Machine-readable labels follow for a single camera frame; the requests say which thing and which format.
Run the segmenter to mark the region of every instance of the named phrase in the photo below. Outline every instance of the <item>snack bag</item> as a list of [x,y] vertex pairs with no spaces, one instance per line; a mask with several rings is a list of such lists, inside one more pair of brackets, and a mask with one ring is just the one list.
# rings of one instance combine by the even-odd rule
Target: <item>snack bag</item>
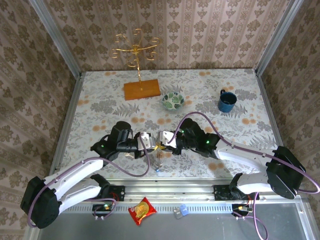
[[135,224],[138,226],[141,224],[143,218],[155,214],[157,211],[155,208],[150,204],[148,199],[144,197],[142,201],[134,207],[129,208],[129,213],[133,218]]

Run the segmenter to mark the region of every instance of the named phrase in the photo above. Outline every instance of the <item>wall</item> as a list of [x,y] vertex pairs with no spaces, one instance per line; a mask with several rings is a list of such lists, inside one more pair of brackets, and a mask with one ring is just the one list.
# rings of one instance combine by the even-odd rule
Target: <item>wall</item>
[[48,174],[75,79],[27,0],[0,1],[0,240],[22,239],[20,202]]
[[[82,72],[124,70],[108,52],[116,34],[163,39],[144,69],[253,68],[289,0],[45,0]],[[121,47],[128,48],[125,42]]]
[[[320,183],[319,0],[303,2],[262,80],[284,145]],[[320,226],[320,195],[308,198]]]

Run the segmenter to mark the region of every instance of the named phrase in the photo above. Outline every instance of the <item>blue mug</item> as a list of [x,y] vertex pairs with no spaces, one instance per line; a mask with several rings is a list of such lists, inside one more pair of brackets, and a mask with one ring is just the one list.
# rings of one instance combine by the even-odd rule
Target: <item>blue mug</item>
[[218,102],[218,109],[223,113],[229,113],[237,102],[237,96],[232,92],[220,91],[220,99]]

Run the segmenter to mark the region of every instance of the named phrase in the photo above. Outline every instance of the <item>floral tablecloth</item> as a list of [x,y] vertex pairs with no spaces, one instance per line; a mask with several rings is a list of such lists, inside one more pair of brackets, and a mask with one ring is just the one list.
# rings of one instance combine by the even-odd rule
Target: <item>floral tablecloth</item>
[[[206,114],[218,131],[233,141],[259,148],[277,147],[252,69],[144,70],[141,76],[143,80],[158,79],[162,95],[125,101],[124,83],[137,81],[136,71],[86,72],[62,167],[88,156],[90,147],[110,133],[118,121],[130,123],[133,133],[145,131],[156,136],[159,130],[175,130],[183,116],[192,111]],[[230,113],[218,110],[221,89],[237,96]],[[181,109],[169,111],[164,108],[161,100],[169,92],[179,92],[184,96]],[[191,118],[205,132],[213,131],[202,116]],[[256,172],[245,165],[205,158],[190,150],[179,156],[154,152],[150,158],[154,161],[159,155],[163,167],[159,172],[151,169],[145,177],[230,178],[237,173]],[[142,174],[147,167],[145,157],[134,159],[123,153],[114,162],[133,174]],[[111,165],[98,173],[106,178],[130,178]]]

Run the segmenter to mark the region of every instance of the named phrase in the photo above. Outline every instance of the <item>ceramic bowl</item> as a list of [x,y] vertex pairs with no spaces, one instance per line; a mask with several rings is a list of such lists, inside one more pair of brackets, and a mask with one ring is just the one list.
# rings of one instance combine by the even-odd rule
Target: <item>ceramic bowl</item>
[[168,110],[177,110],[184,105],[184,97],[179,92],[170,92],[163,96],[163,106]]

